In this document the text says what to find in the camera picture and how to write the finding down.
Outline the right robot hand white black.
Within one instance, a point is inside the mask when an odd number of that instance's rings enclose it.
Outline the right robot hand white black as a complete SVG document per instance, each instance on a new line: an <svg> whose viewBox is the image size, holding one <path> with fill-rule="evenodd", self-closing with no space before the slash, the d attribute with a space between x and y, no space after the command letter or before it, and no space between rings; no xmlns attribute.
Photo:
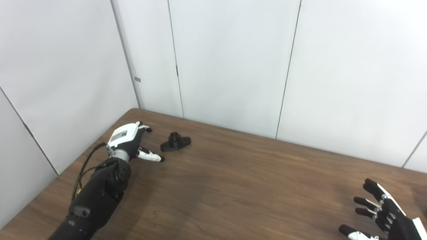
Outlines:
<svg viewBox="0 0 427 240"><path fill-rule="evenodd" d="M363 208L356 208L355 212L372 219L386 234L386 239L425 240L427 238L421 219L407 217L394 197L380 184L372 179L365 179L363 188L372 194L378 203L366 198L354 197L354 202L363 206Z"/></svg>

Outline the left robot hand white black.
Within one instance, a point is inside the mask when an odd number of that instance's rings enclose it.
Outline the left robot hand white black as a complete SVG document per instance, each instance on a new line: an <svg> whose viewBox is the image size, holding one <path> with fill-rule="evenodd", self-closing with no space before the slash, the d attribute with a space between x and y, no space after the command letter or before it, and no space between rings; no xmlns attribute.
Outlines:
<svg viewBox="0 0 427 240"><path fill-rule="evenodd" d="M106 145L109 156L124 160L126 163L136 158L164 162L165 157L140 146L145 132L151 133L152 129L140 121L115 129Z"/></svg>

